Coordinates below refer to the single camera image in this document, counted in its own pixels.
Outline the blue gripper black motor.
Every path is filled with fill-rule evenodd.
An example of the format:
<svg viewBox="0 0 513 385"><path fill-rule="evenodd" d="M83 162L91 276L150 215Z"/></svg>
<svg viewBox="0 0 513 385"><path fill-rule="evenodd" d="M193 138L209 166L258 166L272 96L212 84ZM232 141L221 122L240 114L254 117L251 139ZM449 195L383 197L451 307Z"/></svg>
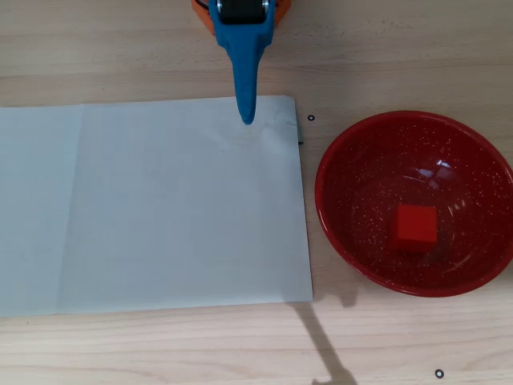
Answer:
<svg viewBox="0 0 513 385"><path fill-rule="evenodd" d="M235 96L242 121L250 125L257 106L258 67L273 41L276 3L219 0L208 3L216 41L232 63Z"/></svg>

